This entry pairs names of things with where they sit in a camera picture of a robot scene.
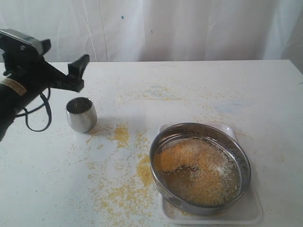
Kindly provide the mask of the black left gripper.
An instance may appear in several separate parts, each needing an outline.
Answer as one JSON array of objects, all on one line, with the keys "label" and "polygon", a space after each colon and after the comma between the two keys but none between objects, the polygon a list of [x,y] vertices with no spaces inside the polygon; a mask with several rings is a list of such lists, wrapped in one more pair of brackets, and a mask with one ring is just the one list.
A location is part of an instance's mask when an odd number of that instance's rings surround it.
[{"label": "black left gripper", "polygon": [[68,74],[49,64],[44,55],[51,49],[51,40],[40,41],[42,54],[33,51],[5,52],[5,72],[3,75],[17,74],[29,81],[34,81],[41,87],[51,87],[62,90],[80,92],[84,88],[83,73],[89,64],[89,55],[85,54],[76,61],[68,64]]}]

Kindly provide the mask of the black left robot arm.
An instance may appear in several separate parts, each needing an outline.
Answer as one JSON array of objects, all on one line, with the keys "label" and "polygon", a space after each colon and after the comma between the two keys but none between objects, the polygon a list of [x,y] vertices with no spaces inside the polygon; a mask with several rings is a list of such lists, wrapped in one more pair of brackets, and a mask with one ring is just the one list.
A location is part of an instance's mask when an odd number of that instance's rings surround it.
[{"label": "black left robot arm", "polygon": [[51,48],[49,39],[40,42],[42,51],[18,39],[0,39],[3,50],[5,79],[0,83],[0,136],[3,138],[15,118],[21,117],[20,111],[26,109],[36,97],[41,96],[43,105],[50,109],[45,89],[61,89],[80,92],[84,88],[82,78],[90,62],[88,54],[68,64],[65,75],[44,59]]}]

